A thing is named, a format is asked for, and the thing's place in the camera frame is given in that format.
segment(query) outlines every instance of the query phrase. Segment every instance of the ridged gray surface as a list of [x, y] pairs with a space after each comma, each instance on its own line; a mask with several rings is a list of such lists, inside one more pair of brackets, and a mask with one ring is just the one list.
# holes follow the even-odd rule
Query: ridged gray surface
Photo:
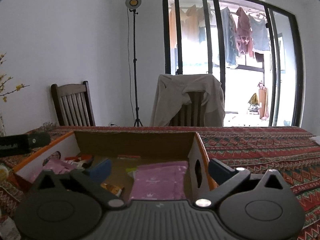
[[224, 232], [213, 213], [188, 201], [132, 201], [132, 206], [105, 215], [83, 240], [215, 240], [235, 239]]

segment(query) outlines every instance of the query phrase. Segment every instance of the cardboard box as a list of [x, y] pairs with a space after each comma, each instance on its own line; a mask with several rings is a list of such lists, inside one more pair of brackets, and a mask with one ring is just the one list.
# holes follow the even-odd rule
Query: cardboard box
[[[79, 153], [94, 155], [92, 166], [109, 158], [111, 175], [106, 183], [124, 187], [122, 198], [127, 201], [134, 183], [126, 169], [142, 164], [170, 161], [188, 161], [189, 169], [184, 178], [184, 191], [194, 200], [216, 187], [208, 174], [208, 155], [198, 133], [139, 133], [139, 132], [90, 132], [72, 131], [41, 148], [13, 168], [19, 186], [27, 191], [31, 187], [30, 176], [55, 152], [61, 159]], [[140, 156], [119, 159], [119, 155]]]

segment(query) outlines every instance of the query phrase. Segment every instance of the wooden chair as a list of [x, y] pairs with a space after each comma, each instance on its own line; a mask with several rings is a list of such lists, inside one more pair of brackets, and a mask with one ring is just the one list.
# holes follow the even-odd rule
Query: wooden chair
[[169, 126], [204, 126], [205, 106], [201, 106], [204, 92], [188, 92], [191, 104], [183, 105], [171, 119]]
[[59, 125], [95, 126], [89, 84], [68, 84], [51, 86], [51, 95]]

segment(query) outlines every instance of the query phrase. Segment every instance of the pink plastic wrapper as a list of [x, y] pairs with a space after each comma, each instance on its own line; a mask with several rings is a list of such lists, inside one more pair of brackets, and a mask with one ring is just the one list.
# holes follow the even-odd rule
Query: pink plastic wrapper
[[31, 175], [30, 182], [33, 183], [42, 171], [52, 170], [54, 174], [64, 174], [75, 168], [77, 168], [75, 164], [69, 164], [62, 160], [52, 158], [45, 166], [39, 168]]
[[187, 169], [187, 161], [138, 166], [129, 201], [185, 199], [183, 180]]

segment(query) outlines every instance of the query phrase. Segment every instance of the patterned tablecloth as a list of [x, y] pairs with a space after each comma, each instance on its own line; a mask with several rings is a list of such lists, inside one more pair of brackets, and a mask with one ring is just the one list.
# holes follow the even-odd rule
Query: patterned tablecloth
[[[70, 130], [102, 132], [175, 133], [199, 132], [209, 158], [231, 167], [245, 167], [253, 173], [277, 169], [291, 186], [306, 212], [306, 222], [298, 239], [320, 239], [320, 146], [309, 140], [311, 133], [298, 127], [51, 127], [52, 140]], [[24, 194], [14, 185], [12, 167], [26, 155], [0, 158], [10, 175], [0, 184], [0, 208], [13, 216]]]

